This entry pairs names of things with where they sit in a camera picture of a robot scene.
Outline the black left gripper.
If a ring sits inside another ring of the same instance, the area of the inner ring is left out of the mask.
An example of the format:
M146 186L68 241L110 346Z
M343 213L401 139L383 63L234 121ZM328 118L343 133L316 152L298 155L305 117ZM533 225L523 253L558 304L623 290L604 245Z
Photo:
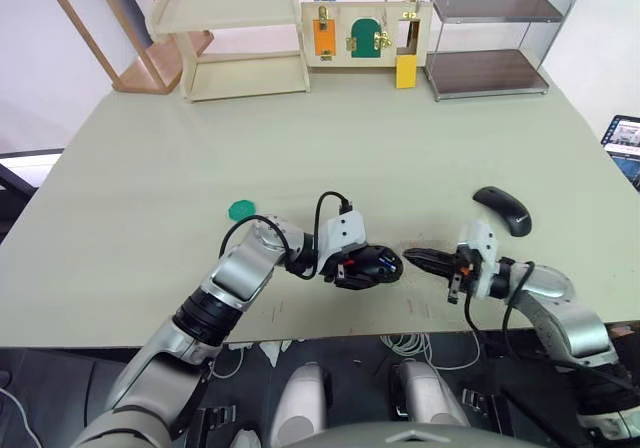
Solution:
M375 287L380 281L372 280L360 270L358 259L365 248L357 248L348 253L343 251L331 255L323 266L324 281L343 289L359 291ZM398 255L384 245L369 245L368 256L376 259L397 259Z

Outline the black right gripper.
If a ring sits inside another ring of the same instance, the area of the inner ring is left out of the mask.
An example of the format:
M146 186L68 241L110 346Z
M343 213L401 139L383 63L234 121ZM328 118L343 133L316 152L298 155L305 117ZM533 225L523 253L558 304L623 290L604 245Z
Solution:
M460 293L473 293L476 282L476 251L459 245L454 254L432 248L409 248L403 256L420 270L450 278L447 301L457 304Z

